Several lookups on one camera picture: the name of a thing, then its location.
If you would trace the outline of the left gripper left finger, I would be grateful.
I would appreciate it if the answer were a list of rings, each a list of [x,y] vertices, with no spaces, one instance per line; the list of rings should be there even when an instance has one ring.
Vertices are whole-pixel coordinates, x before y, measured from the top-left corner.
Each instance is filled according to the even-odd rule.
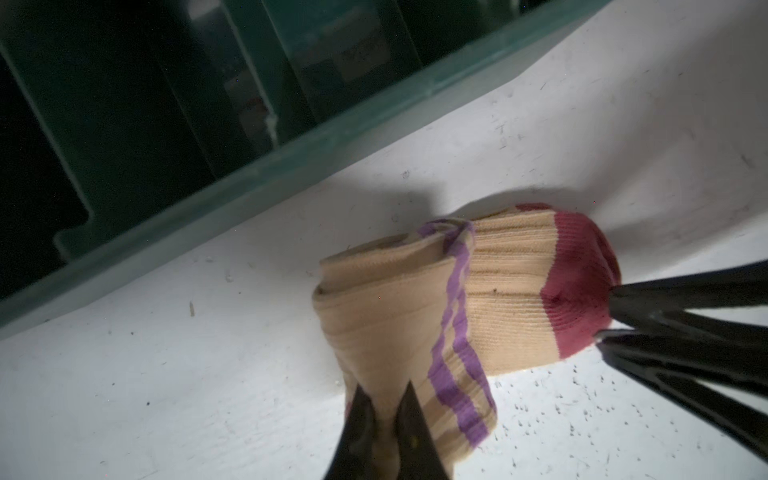
[[[376,418],[373,403],[356,387],[335,454],[324,480],[367,480],[374,476],[372,463]]]

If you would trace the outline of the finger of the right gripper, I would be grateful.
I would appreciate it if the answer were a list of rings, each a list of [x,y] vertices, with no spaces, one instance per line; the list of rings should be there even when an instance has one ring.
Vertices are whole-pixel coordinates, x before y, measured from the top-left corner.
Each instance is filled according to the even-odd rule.
[[[765,344],[606,330],[598,334],[597,348],[615,370],[767,460],[767,414],[710,387],[765,399]]]
[[[767,262],[625,284],[612,289],[613,319],[638,332],[705,341],[765,345],[767,328],[694,314],[694,309],[767,305]]]

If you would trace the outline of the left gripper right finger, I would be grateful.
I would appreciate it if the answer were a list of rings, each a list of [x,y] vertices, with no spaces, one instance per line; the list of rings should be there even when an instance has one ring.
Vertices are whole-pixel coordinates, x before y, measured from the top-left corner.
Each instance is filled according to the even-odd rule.
[[[449,479],[411,382],[398,405],[394,431],[400,460],[397,480]]]

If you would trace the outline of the beige maroon striped sock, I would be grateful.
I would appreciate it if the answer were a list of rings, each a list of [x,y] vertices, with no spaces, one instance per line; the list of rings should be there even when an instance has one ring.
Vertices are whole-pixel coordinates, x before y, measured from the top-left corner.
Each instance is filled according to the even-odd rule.
[[[320,267],[313,307],[347,395],[371,398],[377,479],[400,467],[394,422],[408,387],[452,469],[496,427],[491,378],[587,348],[621,281],[598,226],[545,204],[433,220]]]

